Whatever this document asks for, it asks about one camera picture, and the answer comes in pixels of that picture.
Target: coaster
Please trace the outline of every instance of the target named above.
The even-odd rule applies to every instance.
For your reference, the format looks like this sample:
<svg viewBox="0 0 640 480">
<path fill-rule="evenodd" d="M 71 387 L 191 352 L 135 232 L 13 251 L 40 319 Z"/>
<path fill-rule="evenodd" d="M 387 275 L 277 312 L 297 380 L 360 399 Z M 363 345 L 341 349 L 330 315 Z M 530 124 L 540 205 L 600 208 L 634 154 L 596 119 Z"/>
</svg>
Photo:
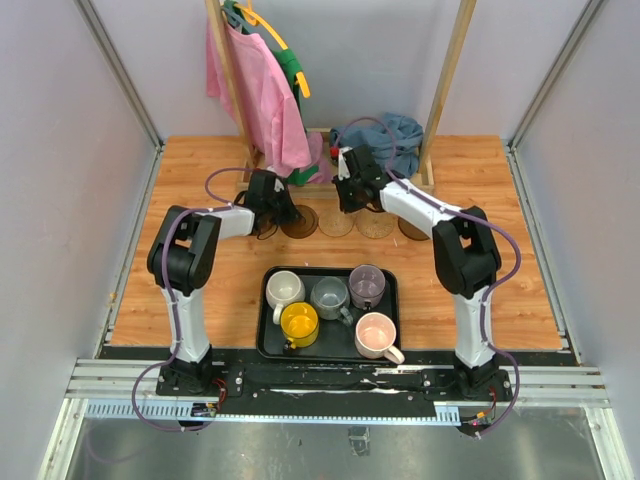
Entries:
<svg viewBox="0 0 640 480">
<path fill-rule="evenodd" d="M 318 214 L 307 205 L 296 205 L 301 218 L 295 223 L 281 225 L 282 232 L 291 238 L 307 238 L 318 228 Z"/>
<path fill-rule="evenodd" d="M 356 217 L 356 228 L 367 238 L 384 238 L 393 231 L 396 217 L 390 213 L 374 213 L 360 210 Z"/>
<path fill-rule="evenodd" d="M 398 218 L 398 227 L 400 228 L 400 231 L 404 233 L 404 236 L 409 238 L 410 240 L 415 240 L 416 242 L 431 240 L 431 238 L 429 238 L 429 235 L 424 233 L 419 228 L 414 227 L 404 218 Z"/>
<path fill-rule="evenodd" d="M 356 221 L 354 215 L 342 213 L 337 206 L 322 210 L 318 217 L 318 227 L 328 237 L 344 237 Z"/>
</svg>

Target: cable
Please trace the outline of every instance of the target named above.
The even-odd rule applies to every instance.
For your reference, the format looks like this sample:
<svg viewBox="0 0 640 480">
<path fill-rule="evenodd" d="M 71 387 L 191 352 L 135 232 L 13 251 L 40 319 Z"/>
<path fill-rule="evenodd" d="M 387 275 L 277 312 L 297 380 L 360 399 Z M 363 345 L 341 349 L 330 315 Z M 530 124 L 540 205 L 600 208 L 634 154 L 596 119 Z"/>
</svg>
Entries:
<svg viewBox="0 0 640 480">
<path fill-rule="evenodd" d="M 214 177 L 220 175 L 221 173 L 225 173 L 225 172 L 253 172 L 254 170 L 255 170 L 254 168 L 243 168 L 243 167 L 221 168 L 219 170 L 216 170 L 215 172 L 213 172 L 211 175 L 209 175 L 207 177 L 207 179 L 204 181 L 204 189 L 207 192 L 207 195 L 209 195 L 214 200 L 217 200 L 217 201 L 222 202 L 222 203 L 226 203 L 227 205 L 231 205 L 233 202 L 231 202 L 230 200 L 225 200 L 224 198 L 219 197 L 215 193 L 213 193 L 211 191 L 211 189 L 209 188 L 209 183 L 211 183 L 211 180 L 213 180 Z"/>
<path fill-rule="evenodd" d="M 513 398 L 511 399 L 511 402 L 509 402 L 509 405 L 507 406 L 505 411 L 502 412 L 502 415 L 500 415 L 495 422 L 493 422 L 489 427 L 487 427 L 485 430 L 483 430 L 483 432 L 481 434 L 478 434 L 479 437 L 484 437 L 486 434 L 488 434 L 488 433 L 492 432 L 493 430 L 495 430 L 498 427 L 498 425 L 500 425 L 504 421 L 504 419 L 511 413 L 511 411 L 513 410 L 513 407 L 515 406 L 516 401 L 518 399 L 518 395 L 520 393 L 520 370 L 518 368 L 518 362 L 513 357 L 513 355 L 511 355 L 509 352 L 507 352 L 505 350 L 502 350 L 502 349 L 496 347 L 495 345 L 493 345 L 491 342 L 489 342 L 489 338 L 487 337 L 486 324 L 485 324 L 486 323 L 486 318 L 485 317 L 486 317 L 487 302 L 489 300 L 489 297 L 491 296 L 491 294 L 493 293 L 493 291 L 496 288 L 498 288 L 500 285 L 502 285 L 503 283 L 505 283 L 506 281 L 511 279 L 518 272 L 518 270 L 520 270 L 520 265 L 522 264 L 522 254 L 520 252 L 520 248 L 518 247 L 518 244 L 516 243 L 515 239 L 511 235 L 509 235 L 505 230 L 503 230 L 501 227 L 499 227 L 498 225 L 495 225 L 495 224 L 493 224 L 491 222 L 488 222 L 488 221 L 486 221 L 486 220 L 484 220 L 482 218 L 474 217 L 473 215 L 468 215 L 466 213 L 459 212 L 457 210 L 448 208 L 446 206 L 446 204 L 440 204 L 440 203 L 432 200 L 431 198 L 425 196 L 425 194 L 422 193 L 421 191 L 419 191 L 418 189 L 411 188 L 408 185 L 404 184 L 396 176 L 396 174 L 393 173 L 393 171 L 391 169 L 393 161 L 395 160 L 395 156 L 396 156 L 396 139 L 395 139 L 395 136 L 393 135 L 393 132 L 389 129 L 389 127 L 387 127 L 379 119 L 377 119 L 375 117 L 360 117 L 360 118 L 356 118 L 355 120 L 349 122 L 342 129 L 342 131 L 338 134 L 338 137 L 336 138 L 336 141 L 334 142 L 333 147 L 339 147 L 339 142 L 340 142 L 340 139 L 342 138 L 342 135 L 344 134 L 344 132 L 346 132 L 347 129 L 349 127 L 351 127 L 354 123 L 360 122 L 362 120 L 370 120 L 370 121 L 373 121 L 373 122 L 376 122 L 376 123 L 382 125 L 384 127 L 384 129 L 386 130 L 387 134 L 389 135 L 389 137 L 391 138 L 391 156 L 389 157 L 389 160 L 385 164 L 385 171 L 387 172 L 387 174 L 391 177 L 391 179 L 397 185 L 399 185 L 407 193 L 410 193 L 411 195 L 419 198 L 420 200 L 422 200 L 423 202 L 427 203 L 428 205 L 430 205 L 430 206 L 432 206 L 434 208 L 437 208 L 438 210 L 442 211 L 443 213 L 447 213 L 447 214 L 452 215 L 454 217 L 459 217 L 459 218 L 462 218 L 462 219 L 470 221 L 470 222 L 475 222 L 475 223 L 477 223 L 479 225 L 485 226 L 487 228 L 490 228 L 491 230 L 494 230 L 494 231 L 498 232 L 502 237 L 504 237 L 507 240 L 507 242 L 509 242 L 509 244 L 511 245 L 511 247 L 513 248 L 513 251 L 515 253 L 516 260 L 515 260 L 515 264 L 514 264 L 513 268 L 511 269 L 511 271 L 509 273 L 507 273 L 504 277 L 502 277 L 501 279 L 496 281 L 494 284 L 489 286 L 489 288 L 482 295 L 481 303 L 480 303 L 480 334 L 482 336 L 482 340 L 483 340 L 483 342 L 485 342 L 487 344 L 487 346 L 494 353 L 497 353 L 498 355 L 506 358 L 513 365 L 514 376 L 515 376 L 515 387 L 513 389 Z"/>
<path fill-rule="evenodd" d="M 182 220 L 185 217 L 191 215 L 192 213 L 222 212 L 226 210 L 231 210 L 232 208 L 233 208 L 232 206 L 219 207 L 219 208 L 190 208 L 185 210 L 184 212 L 181 212 L 169 227 L 167 238 L 164 242 L 164 245 L 162 246 L 162 259 L 161 259 L 162 282 L 164 283 L 164 287 L 167 289 L 167 292 L 169 293 L 169 298 L 171 299 L 171 311 L 173 312 L 173 319 L 174 319 L 176 347 L 174 348 L 173 353 L 167 360 L 165 360 L 164 362 L 154 363 L 153 365 L 145 368 L 140 374 L 140 376 L 136 378 L 136 381 L 133 384 L 133 389 L 131 390 L 131 406 L 133 407 L 133 411 L 136 414 L 136 416 L 145 425 L 155 428 L 156 430 L 160 430 L 161 432 L 174 432 L 174 433 L 197 432 L 199 430 L 207 428 L 211 423 L 211 422 L 206 422 L 203 425 L 192 426 L 192 427 L 165 427 L 164 425 L 157 424 L 145 418 L 142 412 L 140 411 L 140 409 L 138 408 L 138 405 L 136 404 L 136 392 L 138 391 L 138 386 L 140 385 L 140 382 L 145 377 L 145 375 L 155 368 L 161 368 L 167 365 L 171 365 L 171 363 L 178 356 L 178 352 L 180 351 L 181 338 L 182 338 L 182 329 L 180 326 L 180 312 L 178 310 L 178 301 L 176 298 L 176 294 L 173 291 L 173 288 L 171 287 L 171 282 L 169 281 L 169 272 L 167 269 L 167 258 L 169 256 L 169 247 L 171 246 L 171 239 L 175 235 L 176 230 L 180 225 L 180 222 L 182 222 Z"/>
<path fill-rule="evenodd" d="M 496 405 L 498 404 L 498 394 L 496 393 L 496 389 L 494 387 L 489 387 L 489 393 L 491 394 L 491 406 L 486 410 L 478 412 L 477 414 L 471 417 L 460 417 L 460 421 L 462 423 L 474 423 L 481 418 L 485 418 L 487 415 L 493 412 L 493 418 L 495 418 L 496 413 Z"/>
</svg>

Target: black tray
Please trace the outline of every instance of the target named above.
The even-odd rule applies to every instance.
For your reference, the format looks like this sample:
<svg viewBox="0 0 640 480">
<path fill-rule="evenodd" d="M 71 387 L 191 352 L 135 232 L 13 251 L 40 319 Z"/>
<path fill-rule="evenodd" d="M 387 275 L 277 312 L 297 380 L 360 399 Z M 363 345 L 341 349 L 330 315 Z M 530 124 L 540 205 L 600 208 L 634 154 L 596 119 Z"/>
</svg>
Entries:
<svg viewBox="0 0 640 480">
<path fill-rule="evenodd" d="M 273 309 L 266 298 L 267 281 L 276 272 L 289 270 L 300 277 L 305 288 L 305 301 L 309 302 L 313 286 L 324 277 L 338 277 L 345 284 L 349 279 L 352 268 L 324 268 L 324 267 L 273 267 L 264 276 L 262 281 L 262 300 L 260 303 L 260 315 L 258 321 L 258 338 L 256 346 L 258 352 L 266 358 L 301 360 L 301 361 L 328 361 L 328 362 L 358 362 L 358 363 L 391 363 L 385 358 L 370 360 L 362 357 L 355 346 L 356 323 L 365 313 L 353 305 L 349 311 L 353 315 L 353 325 L 348 328 L 338 320 L 320 319 L 320 332 L 313 345 L 306 348 L 297 348 L 284 353 L 284 335 L 280 325 L 273 323 Z M 382 295 L 380 304 L 372 309 L 372 312 L 380 312 L 388 316 L 396 326 L 396 341 L 394 345 L 400 348 L 400 315 L 398 313 L 398 281 L 388 270 L 382 270 L 387 285 Z"/>
</svg>

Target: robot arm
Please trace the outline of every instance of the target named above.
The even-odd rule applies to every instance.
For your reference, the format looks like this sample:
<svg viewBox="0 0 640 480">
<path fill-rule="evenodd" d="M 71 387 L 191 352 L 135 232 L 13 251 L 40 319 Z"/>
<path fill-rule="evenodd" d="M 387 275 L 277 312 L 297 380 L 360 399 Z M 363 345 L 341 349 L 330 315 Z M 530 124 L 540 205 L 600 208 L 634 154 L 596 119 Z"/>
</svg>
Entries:
<svg viewBox="0 0 640 480">
<path fill-rule="evenodd" d="M 242 206 L 187 215 L 180 222 L 174 238 L 169 239 L 167 270 L 180 316 L 180 338 L 176 335 L 171 297 L 162 279 L 162 250 L 171 225 L 186 208 L 173 206 L 169 209 L 149 252 L 147 269 L 162 289 L 169 310 L 172 353 L 180 343 L 176 356 L 178 362 L 197 364 L 211 348 L 204 327 L 202 289 L 211 276 L 218 242 L 231 237 L 258 235 L 273 223 L 289 223 L 298 219 L 299 213 L 286 186 L 273 172 L 254 172 L 248 190 L 236 199 L 236 203 L 242 197 Z"/>
<path fill-rule="evenodd" d="M 445 213 L 442 207 L 486 220 L 484 212 L 478 207 L 462 210 L 427 194 L 430 203 L 411 195 L 406 188 L 415 188 L 411 182 L 401 180 L 405 188 L 394 182 L 376 164 L 367 147 L 341 149 L 338 162 L 338 175 L 333 182 L 343 212 L 371 205 L 407 220 L 433 239 L 436 273 L 453 295 L 455 305 L 456 358 L 469 384 L 483 383 L 494 370 L 483 368 L 493 362 L 494 352 L 482 339 L 480 304 L 482 295 L 496 281 L 500 255 L 488 228 Z M 471 243 L 463 246 L 461 237 Z M 490 304 L 485 315 L 487 340 L 491 341 Z"/>
</svg>

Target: metal floor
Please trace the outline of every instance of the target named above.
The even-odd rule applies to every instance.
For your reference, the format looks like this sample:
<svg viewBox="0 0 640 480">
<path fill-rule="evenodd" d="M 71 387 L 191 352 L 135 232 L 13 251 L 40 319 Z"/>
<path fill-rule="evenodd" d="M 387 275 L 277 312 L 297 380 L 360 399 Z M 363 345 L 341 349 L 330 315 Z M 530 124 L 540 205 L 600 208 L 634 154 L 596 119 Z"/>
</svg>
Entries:
<svg viewBox="0 0 640 480">
<path fill-rule="evenodd" d="M 604 479 L 580 408 L 518 408 L 477 441 L 454 427 L 372 426 L 368 446 L 348 425 L 217 422 L 163 434 L 137 420 L 85 420 L 68 479 Z M 91 459 L 93 453 L 117 465 Z"/>
</svg>

